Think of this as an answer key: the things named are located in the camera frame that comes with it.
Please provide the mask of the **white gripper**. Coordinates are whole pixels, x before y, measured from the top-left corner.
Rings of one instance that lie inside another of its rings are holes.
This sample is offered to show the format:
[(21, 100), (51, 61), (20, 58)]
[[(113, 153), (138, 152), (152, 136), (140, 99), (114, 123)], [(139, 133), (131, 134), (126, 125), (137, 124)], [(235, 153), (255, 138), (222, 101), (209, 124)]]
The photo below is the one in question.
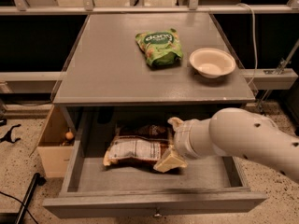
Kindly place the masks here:
[(170, 146), (153, 166), (153, 169), (160, 173), (176, 168), (186, 168), (188, 163), (184, 158), (197, 160), (204, 157), (203, 133), (205, 132), (205, 125), (202, 121), (198, 119), (182, 120), (172, 117), (167, 122), (175, 132), (173, 139), (175, 147)]

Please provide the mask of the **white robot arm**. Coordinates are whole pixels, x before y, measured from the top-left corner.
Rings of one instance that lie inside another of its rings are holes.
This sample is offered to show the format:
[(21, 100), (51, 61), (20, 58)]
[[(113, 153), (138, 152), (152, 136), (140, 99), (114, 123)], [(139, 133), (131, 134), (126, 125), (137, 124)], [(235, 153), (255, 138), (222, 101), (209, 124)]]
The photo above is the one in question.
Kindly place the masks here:
[(233, 156), (267, 166), (299, 182), (299, 138), (282, 132), (266, 116), (224, 108), (210, 119), (173, 117), (168, 123), (174, 130), (174, 147), (186, 160)]

